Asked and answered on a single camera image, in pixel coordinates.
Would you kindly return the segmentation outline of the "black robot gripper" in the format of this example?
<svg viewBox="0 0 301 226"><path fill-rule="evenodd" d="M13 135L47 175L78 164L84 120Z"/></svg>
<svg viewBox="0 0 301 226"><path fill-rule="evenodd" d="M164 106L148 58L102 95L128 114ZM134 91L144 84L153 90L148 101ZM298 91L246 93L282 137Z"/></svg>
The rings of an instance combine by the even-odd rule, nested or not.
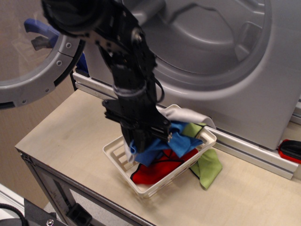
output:
<svg viewBox="0 0 301 226"><path fill-rule="evenodd" d="M128 146L134 141L138 153L158 138L169 142L171 122L156 108L157 93L144 92L134 97L104 100L106 118L121 125L123 137Z"/></svg>

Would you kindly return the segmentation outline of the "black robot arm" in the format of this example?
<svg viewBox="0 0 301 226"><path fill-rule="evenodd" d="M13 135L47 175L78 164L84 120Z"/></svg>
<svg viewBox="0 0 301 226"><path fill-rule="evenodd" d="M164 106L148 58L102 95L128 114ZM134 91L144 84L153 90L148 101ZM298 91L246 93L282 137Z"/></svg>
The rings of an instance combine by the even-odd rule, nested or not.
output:
<svg viewBox="0 0 301 226"><path fill-rule="evenodd" d="M44 0L49 24L60 33L95 44L113 76L116 100L104 100L105 115L121 125L138 153L158 138L171 138L170 121L156 108L162 98L155 78L156 57L133 14L114 0Z"/></svg>

